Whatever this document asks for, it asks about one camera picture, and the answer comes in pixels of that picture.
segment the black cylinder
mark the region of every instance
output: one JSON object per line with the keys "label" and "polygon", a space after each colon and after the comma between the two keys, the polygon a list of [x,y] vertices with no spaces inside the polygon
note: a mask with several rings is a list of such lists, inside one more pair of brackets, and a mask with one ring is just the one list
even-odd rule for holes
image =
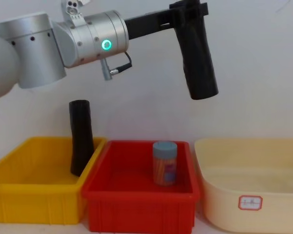
{"label": "black cylinder", "polygon": [[[195,4],[199,4],[199,1],[180,1],[170,5],[170,8],[184,7],[185,10]],[[183,68],[191,98],[200,100],[213,97],[219,91],[207,42],[204,17],[199,9],[194,14],[197,14],[195,20],[186,19],[190,16],[178,19],[175,31],[183,55]]]}
{"label": "black cylinder", "polygon": [[86,100],[70,102],[69,113],[73,135],[71,173],[81,176],[94,153],[90,102]]}

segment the cream plastic basin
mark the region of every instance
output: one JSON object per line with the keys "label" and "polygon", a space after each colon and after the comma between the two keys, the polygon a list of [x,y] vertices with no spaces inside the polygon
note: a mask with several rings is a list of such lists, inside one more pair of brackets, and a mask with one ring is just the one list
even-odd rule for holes
{"label": "cream plastic basin", "polygon": [[204,139],[195,152],[211,223],[230,232],[293,234],[293,139]]}

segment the white wall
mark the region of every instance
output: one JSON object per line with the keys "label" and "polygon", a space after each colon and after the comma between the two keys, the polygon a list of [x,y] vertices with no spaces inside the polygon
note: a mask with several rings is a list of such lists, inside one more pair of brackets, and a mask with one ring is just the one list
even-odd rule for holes
{"label": "white wall", "polygon": [[[129,18],[172,2],[93,0],[85,13],[117,9]],[[42,89],[15,87],[0,99],[0,157],[31,136],[69,136],[68,103],[80,98],[91,102],[96,136],[191,143],[218,136],[293,137],[293,0],[286,2],[208,0],[206,27],[220,89],[214,98],[190,99],[173,30],[131,41],[134,67],[111,82],[95,62]],[[61,21],[59,4],[2,0],[0,21],[41,10]],[[111,66],[125,61],[109,59]]]}

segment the red plastic bin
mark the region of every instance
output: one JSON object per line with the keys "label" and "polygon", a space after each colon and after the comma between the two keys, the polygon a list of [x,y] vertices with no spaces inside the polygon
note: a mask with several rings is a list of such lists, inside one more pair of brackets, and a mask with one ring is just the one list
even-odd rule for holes
{"label": "red plastic bin", "polygon": [[190,147],[178,145],[176,184],[153,183],[155,141],[110,141],[82,188],[92,232],[190,234],[199,189]]}

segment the label sticker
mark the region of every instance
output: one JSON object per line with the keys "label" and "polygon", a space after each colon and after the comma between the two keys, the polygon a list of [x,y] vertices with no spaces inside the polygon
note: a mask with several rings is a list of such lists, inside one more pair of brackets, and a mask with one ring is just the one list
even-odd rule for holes
{"label": "label sticker", "polygon": [[244,211],[259,211],[262,208],[262,197],[243,195],[239,198],[238,207]]}
{"label": "label sticker", "polygon": [[176,180],[176,165],[168,164],[165,165],[165,182],[174,182]]}

